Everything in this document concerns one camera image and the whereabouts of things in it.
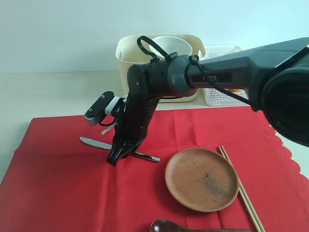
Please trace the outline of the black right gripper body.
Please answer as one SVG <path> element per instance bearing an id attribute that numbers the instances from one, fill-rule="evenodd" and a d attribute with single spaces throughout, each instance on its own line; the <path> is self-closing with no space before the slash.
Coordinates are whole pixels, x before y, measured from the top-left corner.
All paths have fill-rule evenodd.
<path id="1" fill-rule="evenodd" d="M 146 138 L 150 121 L 159 103 L 157 96 L 129 95 L 125 111 L 115 128 L 113 143 L 135 147 Z"/>

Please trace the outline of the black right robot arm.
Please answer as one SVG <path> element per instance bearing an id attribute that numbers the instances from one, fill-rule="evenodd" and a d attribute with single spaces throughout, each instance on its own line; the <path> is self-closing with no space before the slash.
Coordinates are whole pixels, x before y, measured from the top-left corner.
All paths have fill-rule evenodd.
<path id="1" fill-rule="evenodd" d="M 254 111 L 285 138 L 309 144 L 309 40 L 307 37 L 273 43 L 219 57 L 148 50 L 149 64 L 127 71 L 128 96 L 121 110 L 107 162 L 134 152 L 147 136 L 148 126 L 163 97 L 191 96 L 199 88 L 214 88 Z"/>

